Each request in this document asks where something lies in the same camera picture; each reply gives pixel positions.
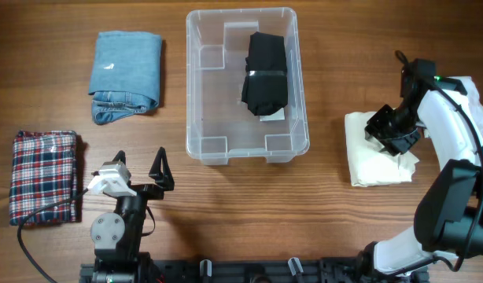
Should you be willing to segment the cream cloth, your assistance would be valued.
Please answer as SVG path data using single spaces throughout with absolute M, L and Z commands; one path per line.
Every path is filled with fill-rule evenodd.
M 407 152 L 395 156 L 382 153 L 382 144 L 366 139 L 364 128 L 374 112 L 345 115 L 345 142 L 352 186 L 384 186 L 411 182 L 419 159 Z

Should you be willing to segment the black garment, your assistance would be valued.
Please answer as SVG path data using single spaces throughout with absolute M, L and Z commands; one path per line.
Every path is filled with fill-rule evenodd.
M 245 58 L 241 101 L 254 116 L 270 116 L 288 104 L 284 38 L 255 32 L 250 35 Z

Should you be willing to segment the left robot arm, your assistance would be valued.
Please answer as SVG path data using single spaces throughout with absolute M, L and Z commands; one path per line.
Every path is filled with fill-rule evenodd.
M 103 163 L 94 172 L 88 189 L 116 199 L 116 208 L 98 216 L 90 228 L 94 242 L 95 262 L 83 266 L 81 282 L 163 282 L 164 275 L 148 252 L 140 250 L 143 237 L 151 232 L 143 230 L 146 217 L 153 217 L 148 202 L 162 200 L 166 191 L 172 191 L 174 179 L 165 148 L 158 149 L 149 170 L 150 184 L 133 185 L 126 166 L 124 151 L 113 160 Z

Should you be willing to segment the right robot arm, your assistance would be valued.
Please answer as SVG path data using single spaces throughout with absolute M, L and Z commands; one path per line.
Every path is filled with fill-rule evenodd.
M 407 153 L 428 130 L 440 173 L 420 201 L 412 227 L 372 242 L 356 259 L 357 279 L 416 282 L 430 264 L 460 270 L 465 259 L 483 255 L 483 137 L 473 120 L 463 83 L 439 76 L 432 61 L 409 61 L 401 51 L 397 108 L 384 105 L 364 127 L 382 153 Z

